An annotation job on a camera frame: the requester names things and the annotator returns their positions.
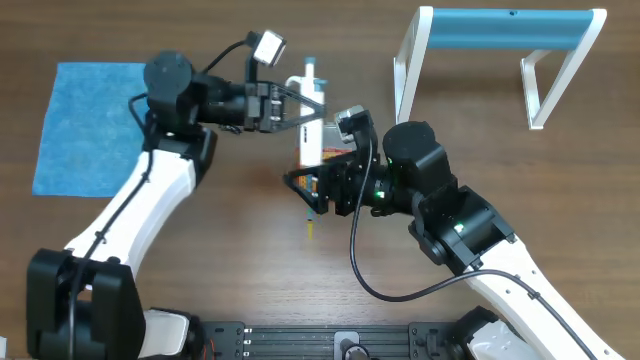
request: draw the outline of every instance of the wood grain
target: wood grain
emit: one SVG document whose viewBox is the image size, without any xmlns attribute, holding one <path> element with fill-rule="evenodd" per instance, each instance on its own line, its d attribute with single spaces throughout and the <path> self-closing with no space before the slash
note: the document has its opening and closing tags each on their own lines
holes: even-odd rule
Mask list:
<svg viewBox="0 0 640 360">
<path fill-rule="evenodd" d="M 0 336 L 25 349 L 25 271 L 62 248 L 104 199 L 33 197 L 43 118 L 62 61 L 145 62 L 162 49 L 204 66 L 251 29 L 289 46 L 283 81 L 317 58 L 331 112 L 362 104 L 380 136 L 393 124 L 392 58 L 423 2 L 4 0 L 0 3 Z M 606 6 L 600 38 L 544 131 L 527 129 L 520 52 L 430 51 L 413 120 L 427 120 L 463 183 L 515 227 L 546 276 L 614 349 L 640 358 L 640 3 L 440 1 L 439 7 Z M 240 80 L 239 51 L 217 73 Z M 561 58 L 538 68 L 548 88 Z M 138 278 L 145 306 L 253 324 L 454 320 L 486 303 L 465 285 L 406 304 L 368 296 L 348 261 L 349 218 L 324 216 L 306 239 L 305 206 L 280 175 L 293 133 L 221 134 L 213 166 L 167 221 Z M 410 219 L 363 216 L 358 256 L 371 284 L 403 294 L 448 272 L 417 251 Z"/>
</svg>

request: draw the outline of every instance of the square blue cloth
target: square blue cloth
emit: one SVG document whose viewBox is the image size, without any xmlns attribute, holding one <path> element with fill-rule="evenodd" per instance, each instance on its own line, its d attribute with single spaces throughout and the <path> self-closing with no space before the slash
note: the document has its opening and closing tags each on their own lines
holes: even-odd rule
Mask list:
<svg viewBox="0 0 640 360">
<path fill-rule="evenodd" d="M 143 136 L 127 101 L 146 91 L 144 64 L 60 63 L 44 119 L 34 195 L 112 197 Z M 136 103 L 142 119 L 146 101 Z"/>
</svg>

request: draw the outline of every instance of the white handle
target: white handle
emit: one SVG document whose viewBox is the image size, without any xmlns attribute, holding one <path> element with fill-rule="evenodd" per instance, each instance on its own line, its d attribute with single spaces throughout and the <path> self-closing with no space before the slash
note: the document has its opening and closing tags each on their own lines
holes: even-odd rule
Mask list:
<svg viewBox="0 0 640 360">
<path fill-rule="evenodd" d="M 560 314 L 598 359 L 622 359 L 560 296 L 531 259 L 527 248 L 516 237 L 503 240 L 484 255 L 481 269 L 496 269 L 519 276 Z M 481 275 L 466 280 L 502 313 L 544 359 L 588 359 L 558 321 L 527 291 L 507 278 Z"/>
<path fill-rule="evenodd" d="M 73 249 L 73 256 L 83 257 L 87 253 L 96 238 L 96 232 L 102 230 L 140 182 L 142 174 L 147 170 L 148 161 L 148 152 L 140 154 L 133 173 L 118 194 L 82 234 L 67 244 L 65 249 Z M 180 158 L 180 154 L 153 150 L 152 165 L 148 182 L 120 213 L 105 234 L 105 242 L 91 255 L 91 259 L 95 261 L 117 257 L 121 264 L 131 267 L 134 278 L 142 258 L 162 225 L 175 207 L 193 192 L 196 185 L 193 161 Z"/>
</svg>

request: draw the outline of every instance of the wooden tabletop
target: wooden tabletop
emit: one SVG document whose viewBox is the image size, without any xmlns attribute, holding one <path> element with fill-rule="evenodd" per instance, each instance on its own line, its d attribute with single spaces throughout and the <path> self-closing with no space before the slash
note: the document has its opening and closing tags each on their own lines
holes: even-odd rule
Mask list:
<svg viewBox="0 0 640 360">
<path fill-rule="evenodd" d="M 106 199 L 34 197 L 31 186 L 56 64 L 146 62 L 163 49 L 202 67 L 249 30 L 288 40 L 284 81 L 305 56 L 329 80 L 331 113 L 361 104 L 380 137 L 394 123 L 392 59 L 419 5 L 410 1 L 4 0 L 0 4 L 0 336 L 26 355 L 25 273 L 39 248 L 62 249 Z M 520 51 L 428 51 L 412 120 L 426 120 L 454 172 L 516 229 L 556 289 L 616 351 L 640 358 L 640 3 L 432 1 L 435 7 L 588 9 L 604 29 L 543 131 L 529 131 Z M 240 80 L 243 51 L 216 68 Z M 538 66 L 548 89 L 562 60 Z M 306 207 L 281 183 L 294 132 L 220 134 L 196 194 L 155 240 L 137 284 L 145 307 L 251 324 L 406 324 L 456 320 L 487 303 L 459 284 L 410 303 L 363 291 L 348 259 L 350 217 L 307 239 Z M 418 251 L 411 219 L 359 227 L 361 271 L 405 294 L 450 275 Z"/>
</svg>

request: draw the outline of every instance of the brown wood surface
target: brown wood surface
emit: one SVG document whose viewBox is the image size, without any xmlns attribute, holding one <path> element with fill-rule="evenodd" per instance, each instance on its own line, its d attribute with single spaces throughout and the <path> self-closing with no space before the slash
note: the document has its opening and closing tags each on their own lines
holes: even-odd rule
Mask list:
<svg viewBox="0 0 640 360">
<path fill-rule="evenodd" d="M 0 3 L 0 336 L 25 348 L 25 271 L 61 249 L 105 199 L 34 197 L 31 185 L 56 63 L 145 62 L 179 49 L 198 67 L 246 31 L 289 41 L 266 77 L 284 81 L 317 57 L 334 111 L 362 104 L 380 136 L 393 124 L 392 58 L 419 5 L 411 1 L 94 1 Z M 430 51 L 412 120 L 427 120 L 463 183 L 514 226 L 558 291 L 623 356 L 640 358 L 640 3 L 432 1 L 437 7 L 588 9 L 609 17 L 543 131 L 527 129 L 523 52 Z M 240 80 L 242 51 L 217 68 Z M 538 67 L 553 81 L 561 57 Z M 294 133 L 221 134 L 213 166 L 179 206 L 139 273 L 145 307 L 251 324 L 406 324 L 455 320 L 477 304 L 466 285 L 405 304 L 375 300 L 349 265 L 350 218 L 322 217 L 307 239 L 305 206 L 280 181 Z M 360 266 L 403 294 L 449 273 L 418 251 L 410 219 L 361 220 Z"/>
</svg>

